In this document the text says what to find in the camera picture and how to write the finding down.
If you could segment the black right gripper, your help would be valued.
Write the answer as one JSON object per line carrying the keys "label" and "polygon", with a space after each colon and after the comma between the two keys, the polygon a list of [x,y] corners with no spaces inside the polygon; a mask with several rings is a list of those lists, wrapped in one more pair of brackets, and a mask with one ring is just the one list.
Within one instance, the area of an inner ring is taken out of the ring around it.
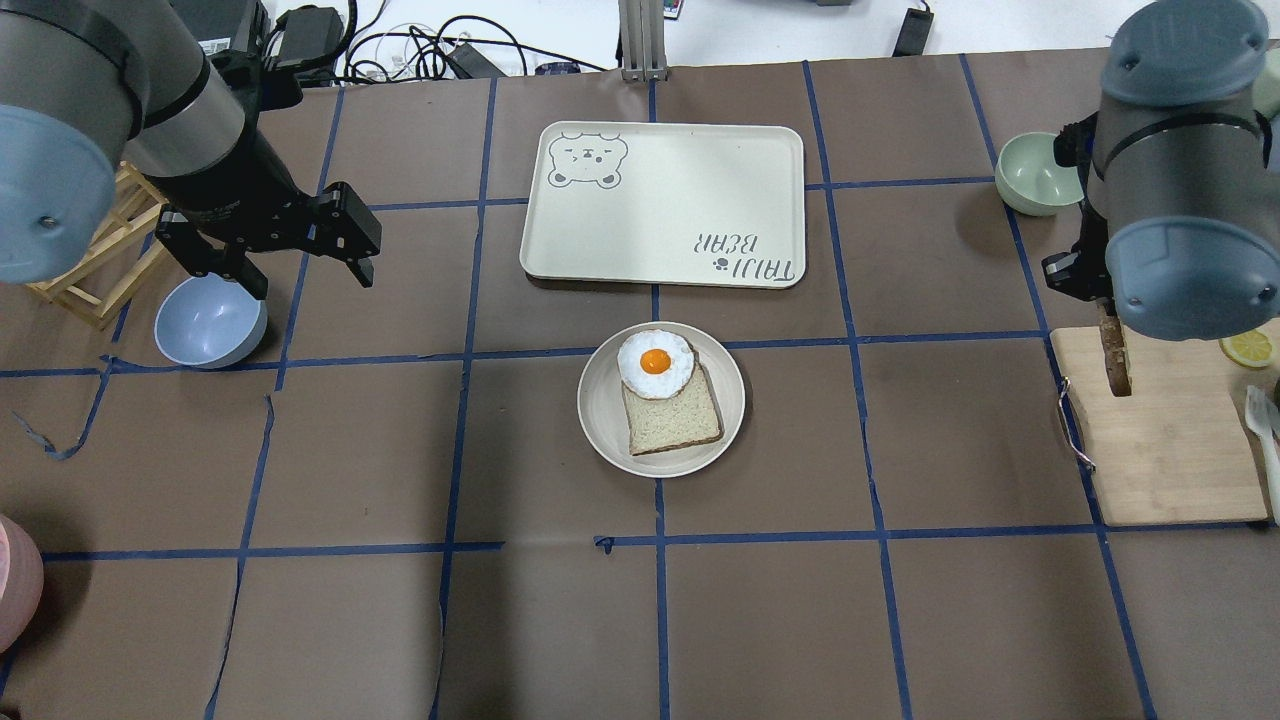
{"label": "black right gripper", "polygon": [[1046,284],[1080,301],[1112,301],[1114,283],[1105,256],[1107,245],[1105,234],[1080,237],[1068,251],[1043,258],[1042,275]]}

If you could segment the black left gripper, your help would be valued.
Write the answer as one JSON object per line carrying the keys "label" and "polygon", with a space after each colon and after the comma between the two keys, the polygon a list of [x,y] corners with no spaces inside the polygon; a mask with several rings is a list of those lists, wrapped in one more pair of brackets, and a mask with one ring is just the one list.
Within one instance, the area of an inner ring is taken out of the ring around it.
{"label": "black left gripper", "polygon": [[335,182],[317,196],[239,202],[216,219],[198,222],[195,211],[166,205],[156,241],[191,275],[228,275],[257,301],[270,282],[248,259],[252,252],[298,250],[344,263],[364,288],[374,286],[374,259],[381,251],[381,223],[352,184]]}

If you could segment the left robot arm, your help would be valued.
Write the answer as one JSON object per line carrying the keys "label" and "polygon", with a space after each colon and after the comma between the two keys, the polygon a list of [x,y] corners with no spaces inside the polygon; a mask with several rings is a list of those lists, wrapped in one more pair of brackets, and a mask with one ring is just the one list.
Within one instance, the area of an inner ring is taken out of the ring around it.
{"label": "left robot arm", "polygon": [[169,1],[5,1],[1,36],[5,283],[78,264],[128,161],[165,199],[155,234],[191,275],[264,299],[251,255],[300,250],[372,286],[380,222],[344,182],[302,191],[259,128],[300,102],[312,60],[207,55]]}

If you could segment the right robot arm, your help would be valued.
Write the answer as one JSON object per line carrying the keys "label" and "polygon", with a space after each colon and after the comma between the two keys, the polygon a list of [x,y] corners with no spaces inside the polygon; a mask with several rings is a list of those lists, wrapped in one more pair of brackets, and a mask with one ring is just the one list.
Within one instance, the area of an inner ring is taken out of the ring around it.
{"label": "right robot arm", "polygon": [[1097,111],[1062,127],[1057,164],[1082,229],[1046,284],[1156,340],[1220,340],[1277,315],[1274,135],[1254,109],[1268,22],[1252,1],[1156,1],[1125,19]]}

